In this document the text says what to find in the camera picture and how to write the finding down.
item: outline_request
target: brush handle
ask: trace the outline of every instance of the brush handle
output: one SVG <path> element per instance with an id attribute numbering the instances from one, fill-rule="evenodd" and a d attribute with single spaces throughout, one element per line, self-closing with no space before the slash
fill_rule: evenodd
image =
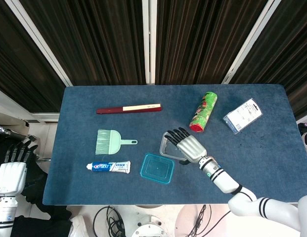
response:
<path id="1" fill-rule="evenodd" d="M 120 145 L 136 145 L 138 143 L 137 140 L 121 140 Z"/>

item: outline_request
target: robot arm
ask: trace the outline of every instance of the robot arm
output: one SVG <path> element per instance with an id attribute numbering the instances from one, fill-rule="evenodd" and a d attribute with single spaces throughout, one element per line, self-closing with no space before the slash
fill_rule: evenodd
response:
<path id="1" fill-rule="evenodd" d="M 37 148 L 36 145 L 28 149 L 30 142 L 12 145 L 0 165 L 0 237 L 11 234 L 18 206 L 16 196 L 24 189 L 27 160 Z"/>
<path id="2" fill-rule="evenodd" d="M 307 237 L 307 196 L 299 200 L 298 208 L 291 204 L 262 197 L 257 199 L 254 193 L 237 183 L 216 160 L 207 156 L 206 149 L 195 137 L 189 135 L 183 128 L 179 128 L 176 136 L 169 132 L 166 136 L 182 153 L 185 154 L 188 163 L 198 163 L 200 169 L 210 180 L 225 194 L 233 194 L 228 206 L 232 213 L 238 216 L 261 216 L 289 226 L 301 232 L 301 237 Z"/>

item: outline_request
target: toothpaste tube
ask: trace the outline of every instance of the toothpaste tube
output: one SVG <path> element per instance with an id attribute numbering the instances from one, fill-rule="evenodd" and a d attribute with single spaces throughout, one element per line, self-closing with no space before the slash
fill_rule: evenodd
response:
<path id="1" fill-rule="evenodd" d="M 122 172 L 129 174 L 130 172 L 130 161 L 125 162 L 93 162 L 87 164 L 86 168 L 91 171 L 103 171 L 103 172 Z"/>

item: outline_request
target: blue tablecloth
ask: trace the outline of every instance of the blue tablecloth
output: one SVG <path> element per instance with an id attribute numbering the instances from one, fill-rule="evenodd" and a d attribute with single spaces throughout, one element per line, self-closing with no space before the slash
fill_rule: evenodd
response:
<path id="1" fill-rule="evenodd" d="M 175 164 L 168 185 L 140 176 L 146 153 L 159 154 L 162 135 L 188 129 L 206 91 L 218 95 L 204 133 L 190 131 L 220 165 L 257 197 L 295 202 L 307 195 L 307 154 L 284 88 L 273 84 L 74 86 L 65 90 L 44 204 L 227 203 L 198 165 Z M 222 118 L 253 98 L 263 116 L 234 135 Z M 153 113 L 97 115 L 101 107 L 161 103 Z M 114 155 L 95 155 L 97 130 L 136 139 Z M 131 172 L 87 170 L 93 161 L 130 160 Z"/>

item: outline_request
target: cable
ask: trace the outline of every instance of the cable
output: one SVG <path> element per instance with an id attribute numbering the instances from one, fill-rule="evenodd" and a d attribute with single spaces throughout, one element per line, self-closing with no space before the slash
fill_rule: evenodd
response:
<path id="1" fill-rule="evenodd" d="M 211 218 L 212 218 L 212 206 L 209 205 L 209 209 L 211 210 L 211 213 L 210 213 L 210 215 L 209 215 L 209 219 L 208 219 L 207 225 L 205 226 L 205 228 L 204 228 L 200 233 L 197 234 L 198 236 L 199 236 L 202 232 L 205 231 L 205 229 L 208 227 L 208 225 L 209 225 L 209 223 L 210 223 L 210 221 L 211 221 Z"/>
<path id="2" fill-rule="evenodd" d="M 196 222 L 195 222 L 193 229 L 191 230 L 191 232 L 186 237 L 196 237 L 197 236 L 197 230 L 203 222 L 205 210 L 206 210 L 206 205 L 203 205 L 202 209 L 200 210 L 200 212 L 197 216 L 197 219 L 196 219 Z"/>
<path id="3" fill-rule="evenodd" d="M 94 219 L 93 219 L 93 232 L 94 232 L 94 235 L 96 237 L 98 237 L 98 235 L 96 234 L 96 231 L 95 231 L 96 217 L 104 209 L 106 209 L 106 225 L 108 226 L 108 235 L 109 235 L 109 237 L 126 237 L 123 219 L 120 216 L 119 212 L 115 208 L 113 208 L 111 206 L 105 206 L 105 207 L 99 209 L 96 212 L 96 214 L 94 216 Z M 112 211 L 114 211 L 116 213 L 116 215 L 118 216 L 118 220 L 115 220 L 113 217 L 109 216 L 112 213 Z"/>
<path id="4" fill-rule="evenodd" d="M 230 211 L 228 211 L 226 214 L 224 214 L 224 215 L 217 221 L 217 223 L 216 223 L 206 234 L 204 234 L 204 235 L 201 236 L 201 237 L 205 237 L 206 235 L 208 235 L 209 232 L 212 231 L 212 230 L 216 227 L 216 225 L 218 225 L 219 222 L 220 222 L 226 215 L 228 215 L 229 213 L 230 213 Z"/>

